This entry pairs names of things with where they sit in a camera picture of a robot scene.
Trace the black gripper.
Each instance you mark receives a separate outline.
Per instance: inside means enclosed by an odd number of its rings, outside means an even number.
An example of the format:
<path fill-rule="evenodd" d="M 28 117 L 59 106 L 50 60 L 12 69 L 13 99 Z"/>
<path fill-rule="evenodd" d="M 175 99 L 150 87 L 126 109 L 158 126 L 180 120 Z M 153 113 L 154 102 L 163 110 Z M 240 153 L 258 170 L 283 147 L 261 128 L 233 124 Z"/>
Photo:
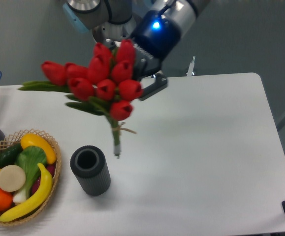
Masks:
<path fill-rule="evenodd" d="M 154 82 L 143 88 L 140 101 L 144 101 L 168 86 L 168 78 L 161 71 L 163 60 L 181 39 L 176 23 L 156 10 L 150 10 L 142 18 L 129 37 L 135 49 L 134 77 L 154 76 Z M 116 49 L 119 41 L 107 38 L 103 45 Z"/>

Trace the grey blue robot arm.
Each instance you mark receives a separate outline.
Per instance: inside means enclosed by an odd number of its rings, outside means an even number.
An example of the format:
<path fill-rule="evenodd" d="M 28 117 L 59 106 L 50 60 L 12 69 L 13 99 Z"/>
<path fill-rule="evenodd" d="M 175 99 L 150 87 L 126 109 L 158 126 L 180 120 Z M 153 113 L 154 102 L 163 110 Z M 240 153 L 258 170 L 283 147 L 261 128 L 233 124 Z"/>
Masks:
<path fill-rule="evenodd" d="M 133 12 L 131 0 L 66 0 L 63 11 L 79 32 L 92 32 L 96 42 L 110 49 L 130 39 L 136 51 L 134 80 L 154 76 L 140 100 L 155 95 L 168 85 L 162 62 L 190 30 L 208 0 L 153 0 L 143 17 Z"/>

